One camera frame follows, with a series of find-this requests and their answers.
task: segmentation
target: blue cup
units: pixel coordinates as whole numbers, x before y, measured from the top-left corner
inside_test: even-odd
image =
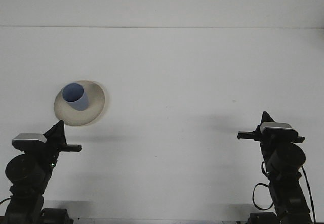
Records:
[[[78,83],[67,85],[62,91],[62,97],[75,110],[83,111],[89,106],[86,91]]]

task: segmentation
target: white backdrop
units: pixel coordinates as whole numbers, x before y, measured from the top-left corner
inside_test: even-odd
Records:
[[[60,155],[47,207],[68,207],[73,217],[244,220],[255,210],[254,184],[266,179],[259,144],[236,135],[254,130],[267,110],[306,136],[305,168],[321,210],[323,34],[0,28],[1,166],[19,154],[15,135],[56,123],[56,93],[88,79],[103,84],[109,107],[93,125],[66,127],[67,141],[83,150]],[[4,171],[0,183],[6,197]],[[256,199],[270,202],[266,189]]]
[[[324,0],[0,0],[0,25],[322,28]]]

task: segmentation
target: beige plate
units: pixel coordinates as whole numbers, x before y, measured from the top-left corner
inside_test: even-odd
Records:
[[[105,93],[101,87],[91,81],[77,81],[82,85],[89,99],[89,107],[78,111],[73,109],[62,97],[62,90],[54,101],[54,112],[58,119],[70,126],[81,126],[95,120],[105,106]]]

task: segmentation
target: white table surface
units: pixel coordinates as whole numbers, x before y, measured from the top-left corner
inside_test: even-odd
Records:
[[[19,154],[11,139],[48,130],[57,92],[94,80],[108,110],[93,125],[66,127],[83,150],[60,155],[46,207],[84,218],[247,219],[253,186],[266,179],[259,144],[236,135],[266,110],[306,137],[323,220],[323,60],[323,29],[1,27],[1,194],[5,165]],[[270,203],[266,189],[256,201]]]

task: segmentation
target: black cable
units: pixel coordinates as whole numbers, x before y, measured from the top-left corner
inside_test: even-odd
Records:
[[[314,202],[313,202],[313,197],[312,197],[312,192],[310,190],[310,186],[309,186],[309,182],[308,182],[308,178],[305,172],[304,167],[302,166],[302,170],[305,176],[305,180],[306,180],[306,184],[307,184],[307,188],[308,188],[308,193],[309,193],[309,198],[310,198],[310,205],[312,206],[312,212],[313,212],[313,222],[314,224],[316,223],[316,216],[315,216],[315,208],[314,208]]]
[[[269,209],[271,209],[271,208],[273,207],[273,203],[270,205],[269,208],[264,209],[264,208],[259,207],[259,206],[255,203],[255,201],[254,201],[254,192],[255,192],[255,188],[256,188],[257,186],[259,186],[259,185],[265,186],[265,187],[267,187],[267,188],[269,187],[269,185],[266,185],[266,184],[264,184],[264,183],[258,183],[258,184],[256,184],[256,185],[254,186],[254,188],[253,188],[253,192],[252,192],[252,202],[253,202],[255,208],[257,208],[258,210],[269,210]]]
[[[266,177],[268,177],[268,174],[264,170],[264,161],[261,163],[261,171],[262,171],[263,175],[265,175]]]
[[[4,203],[5,201],[7,201],[7,200],[11,200],[11,197],[10,197],[10,198],[7,198],[7,199],[4,199],[4,200],[2,200],[2,201],[0,201],[0,205],[1,205],[2,203]]]

